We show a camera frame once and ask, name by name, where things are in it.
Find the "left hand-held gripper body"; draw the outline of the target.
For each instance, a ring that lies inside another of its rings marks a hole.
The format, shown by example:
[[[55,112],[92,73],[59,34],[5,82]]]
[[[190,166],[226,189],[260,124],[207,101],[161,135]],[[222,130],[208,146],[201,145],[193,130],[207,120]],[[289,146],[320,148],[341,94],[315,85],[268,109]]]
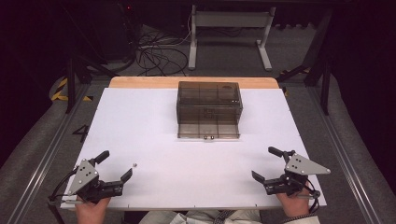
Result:
[[[102,159],[82,160],[67,195],[77,195],[83,202],[89,203],[99,203],[104,198],[121,196],[123,192],[121,180],[105,182],[99,179],[95,165],[102,161]]]

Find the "black tape floor marking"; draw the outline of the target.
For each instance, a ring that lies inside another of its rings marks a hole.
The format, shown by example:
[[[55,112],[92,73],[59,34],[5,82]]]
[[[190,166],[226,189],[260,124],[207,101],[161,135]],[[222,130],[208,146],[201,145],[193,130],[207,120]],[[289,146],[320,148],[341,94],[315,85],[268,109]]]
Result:
[[[80,136],[80,143],[83,143],[88,135],[89,132],[89,126],[84,124],[81,127],[79,127],[78,129],[76,129],[75,131],[73,131],[74,135],[79,135]]]

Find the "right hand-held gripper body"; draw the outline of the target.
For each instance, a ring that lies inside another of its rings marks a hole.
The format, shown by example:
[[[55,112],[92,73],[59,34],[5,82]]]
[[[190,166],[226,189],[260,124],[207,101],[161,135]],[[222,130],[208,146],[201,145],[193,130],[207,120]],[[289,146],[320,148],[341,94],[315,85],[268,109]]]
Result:
[[[263,186],[268,195],[286,193],[288,196],[298,193],[303,189],[309,191],[309,196],[319,196],[320,192],[314,187],[308,187],[310,175],[328,175],[331,170],[299,154],[294,154],[286,162],[285,174],[276,179],[265,180]]]

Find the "person's light clothing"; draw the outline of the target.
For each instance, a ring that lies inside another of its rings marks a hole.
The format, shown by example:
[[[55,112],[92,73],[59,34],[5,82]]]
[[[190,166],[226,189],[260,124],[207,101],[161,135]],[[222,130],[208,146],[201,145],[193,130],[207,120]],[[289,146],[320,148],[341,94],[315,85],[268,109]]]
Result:
[[[262,224],[258,210],[150,211],[138,224]]]

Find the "person's left hand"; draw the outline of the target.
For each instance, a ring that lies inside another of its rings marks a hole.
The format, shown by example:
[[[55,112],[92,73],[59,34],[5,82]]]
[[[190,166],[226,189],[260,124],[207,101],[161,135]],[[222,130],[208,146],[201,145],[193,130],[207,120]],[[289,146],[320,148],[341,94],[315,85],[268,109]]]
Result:
[[[109,203],[110,198],[104,198],[98,203],[76,204],[78,224],[103,224]]]

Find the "aluminium floor rail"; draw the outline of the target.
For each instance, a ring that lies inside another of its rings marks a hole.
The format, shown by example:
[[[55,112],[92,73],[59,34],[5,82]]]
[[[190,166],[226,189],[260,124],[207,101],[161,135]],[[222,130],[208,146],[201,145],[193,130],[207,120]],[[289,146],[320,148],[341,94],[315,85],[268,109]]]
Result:
[[[357,204],[361,210],[361,213],[363,214],[366,223],[383,224],[381,218],[375,211],[375,208],[368,197],[367,191],[365,190],[360,177],[358,176],[350,158],[347,155],[345,146],[340,139],[330,116],[326,115],[324,110],[322,109],[318,92],[312,87],[308,87],[307,91],[313,104],[318,110],[320,119],[324,123],[326,132],[330,136],[335,156],[340,163],[340,166],[346,177],[346,181],[353,193],[355,200],[357,201]]]
[[[6,193],[4,224],[21,224],[58,153],[71,120],[89,84],[77,90],[76,104],[55,103],[26,134],[0,169],[0,189]]]

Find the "yellow black striped tape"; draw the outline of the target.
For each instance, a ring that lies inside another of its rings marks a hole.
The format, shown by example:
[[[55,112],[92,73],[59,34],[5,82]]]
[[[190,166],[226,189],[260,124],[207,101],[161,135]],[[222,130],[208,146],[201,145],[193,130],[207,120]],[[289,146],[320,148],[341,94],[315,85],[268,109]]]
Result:
[[[67,81],[68,81],[67,77],[64,77],[62,79],[62,81],[59,83],[55,93],[52,95],[51,101],[56,101],[56,100],[68,101],[68,96],[62,95],[62,91],[63,91],[64,87],[66,86]],[[91,102],[91,101],[93,101],[93,96],[84,96],[83,101]]]

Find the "transparent brown drawer box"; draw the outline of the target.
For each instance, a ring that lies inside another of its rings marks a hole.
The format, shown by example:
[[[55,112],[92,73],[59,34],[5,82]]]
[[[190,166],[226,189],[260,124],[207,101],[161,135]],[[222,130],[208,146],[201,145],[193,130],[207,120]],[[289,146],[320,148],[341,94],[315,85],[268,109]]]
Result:
[[[237,82],[180,81],[178,138],[238,139],[243,102]]]

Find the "white table cover sheet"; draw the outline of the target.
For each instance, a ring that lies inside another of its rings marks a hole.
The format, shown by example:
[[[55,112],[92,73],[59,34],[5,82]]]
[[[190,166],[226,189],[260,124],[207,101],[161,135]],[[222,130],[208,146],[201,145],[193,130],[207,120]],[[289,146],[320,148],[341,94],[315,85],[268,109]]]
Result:
[[[120,210],[269,209],[280,205],[252,178],[284,172],[268,147],[307,154],[280,89],[243,89],[238,139],[177,137],[177,90],[106,88],[79,156],[109,157],[104,181],[131,179],[110,208]]]

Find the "white metal stand frame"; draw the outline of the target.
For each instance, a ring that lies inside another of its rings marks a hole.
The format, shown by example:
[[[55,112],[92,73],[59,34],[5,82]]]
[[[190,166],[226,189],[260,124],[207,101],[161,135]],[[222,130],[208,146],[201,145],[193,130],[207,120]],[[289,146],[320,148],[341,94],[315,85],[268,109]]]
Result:
[[[238,28],[263,28],[261,39],[256,41],[262,64],[266,71],[273,69],[266,42],[271,30],[271,25],[276,14],[276,8],[270,7],[264,12],[225,12],[225,11],[200,11],[196,5],[191,7],[190,20],[190,54],[188,68],[194,70],[197,58],[197,27],[238,27]]]

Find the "person's right hand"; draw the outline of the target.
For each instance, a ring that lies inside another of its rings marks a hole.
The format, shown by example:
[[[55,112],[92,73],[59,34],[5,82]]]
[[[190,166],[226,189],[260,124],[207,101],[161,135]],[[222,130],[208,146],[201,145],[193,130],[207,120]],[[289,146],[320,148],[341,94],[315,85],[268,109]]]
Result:
[[[300,217],[309,215],[309,191],[303,189],[298,193],[288,196],[286,193],[278,193],[276,197],[280,200],[283,211],[287,217]]]

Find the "black metal stand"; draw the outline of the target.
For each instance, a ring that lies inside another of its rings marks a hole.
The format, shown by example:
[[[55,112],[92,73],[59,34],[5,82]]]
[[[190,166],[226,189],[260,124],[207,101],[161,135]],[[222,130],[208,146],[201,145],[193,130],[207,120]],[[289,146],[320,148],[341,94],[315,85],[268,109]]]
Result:
[[[100,73],[108,77],[116,77],[117,74],[103,67],[99,63],[95,63],[88,57],[73,54],[66,64],[66,78],[67,78],[67,109],[66,114],[69,114],[77,102],[76,96],[76,81],[77,77],[83,84],[90,84],[92,81],[91,72],[88,67],[93,67]]]
[[[332,18],[332,10],[326,9],[323,17],[318,25],[316,33],[313,37],[310,47],[304,56],[301,65],[291,69],[284,70],[279,77],[276,78],[278,83],[283,82],[298,74],[302,74],[306,69],[306,77],[304,84],[306,87],[313,87],[318,84],[321,79],[320,107],[323,113],[328,116],[328,98],[330,88],[331,67],[326,52],[322,49],[323,42],[326,38],[327,30]]]

